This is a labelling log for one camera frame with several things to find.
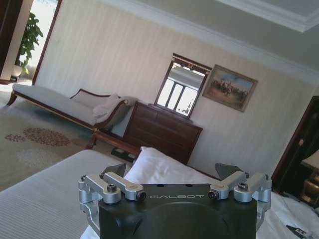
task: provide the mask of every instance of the wooden chair leg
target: wooden chair leg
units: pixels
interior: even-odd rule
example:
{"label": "wooden chair leg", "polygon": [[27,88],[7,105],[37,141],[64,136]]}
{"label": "wooden chair leg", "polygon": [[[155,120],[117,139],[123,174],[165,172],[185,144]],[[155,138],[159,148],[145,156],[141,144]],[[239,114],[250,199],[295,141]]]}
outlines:
{"label": "wooden chair leg", "polygon": [[89,143],[86,145],[85,149],[92,149],[96,145],[96,137],[92,136]]}
{"label": "wooden chair leg", "polygon": [[8,103],[6,104],[7,106],[10,106],[13,104],[13,102],[16,100],[17,96],[15,95],[14,92],[11,93],[11,97],[10,100],[8,101]]}

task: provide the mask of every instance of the potted plant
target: potted plant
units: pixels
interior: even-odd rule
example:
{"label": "potted plant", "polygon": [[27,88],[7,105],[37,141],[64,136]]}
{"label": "potted plant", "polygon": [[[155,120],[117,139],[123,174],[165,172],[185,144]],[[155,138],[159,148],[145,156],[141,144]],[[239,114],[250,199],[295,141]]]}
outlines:
{"label": "potted plant", "polygon": [[[38,37],[43,37],[40,28],[37,26],[38,22],[39,20],[35,18],[35,15],[32,12],[30,12],[18,55],[15,60],[15,65],[12,70],[12,77],[16,79],[16,81],[18,80],[18,77],[22,72],[25,72],[27,74],[29,73],[26,66],[28,65],[29,59],[31,59],[32,57],[31,51],[34,50],[34,44],[39,45]],[[25,59],[23,61],[20,61],[20,57],[24,55]]]}

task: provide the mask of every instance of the floor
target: floor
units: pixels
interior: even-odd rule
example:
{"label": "floor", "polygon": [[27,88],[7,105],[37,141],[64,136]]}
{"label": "floor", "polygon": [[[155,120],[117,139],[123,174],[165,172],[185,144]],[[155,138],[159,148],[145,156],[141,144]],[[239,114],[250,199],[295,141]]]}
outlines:
{"label": "floor", "polygon": [[[31,80],[22,78],[19,84],[30,85]],[[85,149],[92,135],[22,98],[6,106],[12,85],[0,85],[0,191]],[[111,155],[113,148],[98,141],[94,150],[130,165]]]}

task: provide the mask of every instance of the mirror frame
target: mirror frame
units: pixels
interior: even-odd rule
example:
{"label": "mirror frame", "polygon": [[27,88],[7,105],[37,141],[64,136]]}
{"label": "mirror frame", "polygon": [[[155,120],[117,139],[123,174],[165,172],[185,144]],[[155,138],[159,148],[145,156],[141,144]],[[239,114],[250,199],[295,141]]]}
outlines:
{"label": "mirror frame", "polygon": [[[169,73],[170,73],[170,71],[171,71],[171,69],[172,69],[172,67],[173,67],[173,63],[174,63],[174,62],[176,62],[176,63],[178,63],[178,64],[180,64],[180,65],[182,65],[182,66],[186,66],[186,67],[188,67],[188,68],[191,68],[192,70],[195,70],[195,71],[198,71],[198,72],[200,72],[200,73],[205,74],[205,76],[204,76],[204,78],[203,78],[203,80],[202,80],[202,82],[201,82],[201,84],[200,84],[200,87],[198,88],[197,96],[196,96],[196,98],[195,98],[195,100],[194,100],[194,103],[193,103],[193,105],[192,105],[192,107],[191,107],[191,109],[190,109],[190,111],[189,111],[189,114],[188,114],[187,116],[185,116],[185,115],[183,115],[183,114],[180,114],[180,113],[178,113],[178,112],[176,112],[176,111],[174,111],[174,110],[171,110],[171,109],[169,109],[169,108],[167,108],[167,107],[164,107],[164,106],[161,106],[161,105],[157,104],[158,99],[159,99],[160,94],[161,94],[161,91],[162,91],[162,89],[163,89],[163,87],[164,87],[164,85],[165,85],[165,82],[166,82],[166,80],[167,80],[167,78],[168,78],[168,76],[169,76]],[[164,80],[163,80],[163,82],[162,82],[162,84],[161,84],[161,86],[160,86],[158,95],[156,96],[154,105],[157,106],[157,107],[159,107],[159,108],[161,108],[161,109],[164,109],[164,110],[166,110],[166,111],[169,111],[169,112],[171,112],[171,113],[174,113],[174,114],[176,114],[176,115],[178,115],[178,116],[180,116],[180,117],[189,119],[190,116],[191,116],[191,113],[193,112],[193,109],[194,109],[194,107],[195,107],[195,105],[196,105],[197,99],[198,99],[198,97],[199,97],[199,95],[200,95],[200,93],[201,93],[201,91],[202,91],[202,89],[203,89],[203,87],[204,87],[204,84],[205,84],[205,82],[206,82],[206,79],[207,79],[207,77],[209,76],[209,74],[211,73],[211,71],[212,71],[212,68],[211,68],[211,67],[205,66],[205,65],[200,64],[200,63],[198,63],[198,62],[196,62],[196,61],[190,60],[190,59],[188,59],[188,58],[186,58],[186,57],[183,57],[183,56],[180,56],[180,55],[177,55],[177,54],[173,53],[173,57],[172,57],[172,59],[171,59],[170,65],[169,65],[169,67],[168,67],[168,70],[167,70],[167,72],[166,72],[166,74],[165,74]]]}

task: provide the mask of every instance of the lampshade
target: lampshade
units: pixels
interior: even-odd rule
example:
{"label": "lampshade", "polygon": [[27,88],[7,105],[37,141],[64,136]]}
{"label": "lampshade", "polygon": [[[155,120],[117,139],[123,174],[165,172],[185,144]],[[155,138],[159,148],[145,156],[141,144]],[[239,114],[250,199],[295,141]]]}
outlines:
{"label": "lampshade", "polygon": [[319,150],[313,155],[301,161],[301,164],[313,170],[319,171]]}

